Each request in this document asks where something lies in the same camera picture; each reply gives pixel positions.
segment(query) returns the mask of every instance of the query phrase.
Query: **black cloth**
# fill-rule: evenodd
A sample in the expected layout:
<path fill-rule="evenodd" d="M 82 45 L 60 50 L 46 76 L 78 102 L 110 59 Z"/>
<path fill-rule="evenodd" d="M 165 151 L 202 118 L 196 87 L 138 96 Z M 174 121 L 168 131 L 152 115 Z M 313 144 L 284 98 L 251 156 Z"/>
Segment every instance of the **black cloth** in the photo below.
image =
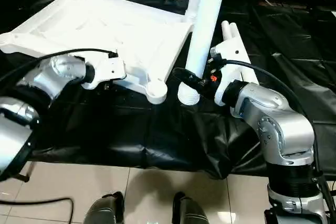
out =
<path fill-rule="evenodd" d="M 0 0 L 0 33 L 52 1 Z M 130 1 L 181 14 L 187 7 L 186 1 Z M 293 88 L 314 119 L 321 166 L 329 179 L 336 179 L 336 17 L 244 0 L 223 0 L 220 11 L 212 44 L 223 41 L 221 21 L 237 23 L 251 62 Z M 189 45 L 190 36 L 176 67 L 185 66 Z M 27 60 L 0 52 L 0 75 Z M 282 92 L 272 80 L 257 76 L 260 84 Z M 183 106 L 177 99 L 180 82 L 170 75 L 166 83 L 167 99 L 160 105 L 109 82 L 95 90 L 66 87 L 35 133 L 31 160 L 201 170 L 218 179 L 229 173 L 265 175 L 258 138 L 247 124 L 204 98 Z"/>

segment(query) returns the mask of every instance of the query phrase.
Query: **black tarp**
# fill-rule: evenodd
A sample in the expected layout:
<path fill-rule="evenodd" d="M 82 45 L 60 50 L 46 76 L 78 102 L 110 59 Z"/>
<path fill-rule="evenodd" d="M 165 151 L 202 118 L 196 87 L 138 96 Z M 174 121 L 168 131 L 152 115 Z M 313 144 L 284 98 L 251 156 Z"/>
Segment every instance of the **black tarp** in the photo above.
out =
<path fill-rule="evenodd" d="M 0 33 L 11 31 L 53 0 L 0 0 Z M 187 2 L 130 0 L 183 13 Z M 336 179 L 336 17 L 331 12 L 257 6 L 223 0 L 213 45 L 223 41 L 220 23 L 236 22 L 251 62 L 288 84 L 313 118 L 320 160 Z M 185 66 L 190 37 L 175 66 Z M 30 57 L 0 52 L 0 74 Z M 262 85 L 278 90 L 257 74 Z M 177 99 L 179 82 L 170 76 L 167 100 L 102 83 L 89 91 L 66 87 L 51 106 L 31 160 L 79 164 L 202 170 L 214 178 L 229 173 L 264 175 L 258 139 L 226 107 L 201 99 L 191 108 Z"/>

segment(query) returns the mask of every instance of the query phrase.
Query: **black plastic sheet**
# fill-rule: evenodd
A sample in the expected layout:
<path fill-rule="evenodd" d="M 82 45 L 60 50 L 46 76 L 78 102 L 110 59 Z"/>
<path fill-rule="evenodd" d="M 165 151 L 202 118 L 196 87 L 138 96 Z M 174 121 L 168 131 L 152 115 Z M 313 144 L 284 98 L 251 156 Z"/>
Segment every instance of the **black plastic sheet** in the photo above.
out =
<path fill-rule="evenodd" d="M 0 0 L 0 33 L 11 31 L 52 1 Z M 186 1 L 130 1 L 177 13 L 187 7 Z M 275 74 L 299 96 L 314 119 L 322 168 L 335 179 L 336 17 L 314 9 L 223 0 L 213 45 L 223 41 L 223 20 L 237 23 L 252 63 Z M 185 66 L 189 44 L 190 36 L 176 67 Z M 0 74 L 27 60 L 29 56 L 0 52 Z M 282 91 L 272 80 L 257 76 L 262 85 Z M 229 173 L 265 175 L 254 131 L 213 101 L 183 106 L 177 99 L 179 84 L 173 76 L 168 78 L 167 100 L 160 105 L 109 82 L 92 91 L 66 87 L 35 134 L 31 160 L 201 170 L 218 179 Z"/>

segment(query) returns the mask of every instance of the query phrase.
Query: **black cable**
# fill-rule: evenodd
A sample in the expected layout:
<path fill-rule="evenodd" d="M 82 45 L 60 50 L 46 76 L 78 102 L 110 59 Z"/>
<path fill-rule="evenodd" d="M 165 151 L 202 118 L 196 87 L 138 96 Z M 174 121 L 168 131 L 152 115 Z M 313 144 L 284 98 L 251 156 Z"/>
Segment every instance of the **black cable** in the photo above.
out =
<path fill-rule="evenodd" d="M 70 50 L 65 50 L 65 51 L 61 51 L 61 52 L 56 52 L 53 54 L 49 54 L 49 55 L 44 55 L 42 57 L 36 58 L 34 60 L 31 60 L 15 69 L 13 69 L 12 71 L 8 72 L 7 74 L 3 75 L 0 78 L 0 82 L 4 81 L 5 79 L 7 79 L 8 77 L 12 76 L 13 74 L 15 74 L 16 72 L 19 72 L 20 70 L 24 70 L 25 68 L 28 67 L 34 67 L 36 63 L 39 63 L 42 60 L 46 60 L 49 58 L 52 58 L 54 56 L 59 56 L 59 55 L 66 55 L 66 54 L 70 54 L 72 52 L 84 52 L 84 51 L 95 51 L 95 52 L 105 52 L 107 54 L 113 54 L 113 52 L 111 51 L 107 51 L 107 50 L 103 50 L 103 49 L 97 49 L 97 48 L 79 48 L 79 49 L 70 49 Z"/>
<path fill-rule="evenodd" d="M 72 217 L 74 216 L 73 208 L 74 208 L 74 200 L 72 198 L 58 198 L 58 199 L 49 199 L 49 200 L 41 200 L 41 201 L 5 201 L 0 200 L 0 205 L 9 205 L 9 206 L 32 206 L 32 205 L 44 205 L 50 204 L 60 201 L 70 201 L 71 203 L 71 213 L 69 218 L 69 224 L 72 223 Z"/>
<path fill-rule="evenodd" d="M 335 212 L 336 206 L 335 206 L 335 202 L 334 202 L 334 200 L 331 196 L 327 181 L 325 180 L 323 172 L 321 171 L 320 162 L 319 162 L 319 149 L 318 149 L 317 136 L 316 136 L 314 123 L 313 123 L 313 120 L 310 119 L 308 114 L 305 112 L 298 96 L 284 82 L 282 82 L 276 76 L 274 76 L 270 72 L 268 72 L 265 69 L 262 69 L 258 66 L 255 66 L 255 65 L 252 65 L 250 63 L 243 62 L 243 61 L 227 60 L 227 59 L 223 59 L 223 65 L 240 65 L 240 66 L 243 66 L 243 67 L 251 68 L 253 70 L 256 70 L 258 72 L 261 72 L 261 73 L 265 74 L 268 77 L 271 77 L 278 84 L 280 84 L 282 86 L 282 88 L 285 90 L 287 95 L 291 98 L 292 102 L 294 102 L 296 104 L 296 106 L 300 110 L 300 113 L 302 113 L 307 118 L 307 120 L 310 122 L 310 124 L 313 128 L 313 131 L 314 131 L 314 144 L 313 144 L 314 152 L 313 152 L 313 155 L 314 155 L 314 161 L 315 161 L 316 175 L 319 177 L 320 190 L 321 190 L 321 192 L 323 194 L 323 197 L 325 199 L 325 202 L 327 203 L 327 206 L 330 210 L 331 217 L 332 217 L 333 221 L 336 223 L 336 212 Z"/>

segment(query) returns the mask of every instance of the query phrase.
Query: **white tray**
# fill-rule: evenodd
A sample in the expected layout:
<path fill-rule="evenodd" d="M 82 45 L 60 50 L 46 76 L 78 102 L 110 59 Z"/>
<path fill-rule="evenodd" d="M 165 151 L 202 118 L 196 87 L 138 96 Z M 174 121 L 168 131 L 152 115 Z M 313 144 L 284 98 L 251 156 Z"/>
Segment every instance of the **white tray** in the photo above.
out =
<path fill-rule="evenodd" d="M 127 77 L 117 84 L 143 93 L 154 104 L 165 100 L 165 81 L 191 31 L 184 16 L 125 0 L 55 0 L 10 33 L 0 49 L 33 57 L 75 49 L 117 52 Z M 103 57 L 83 52 L 85 58 Z"/>

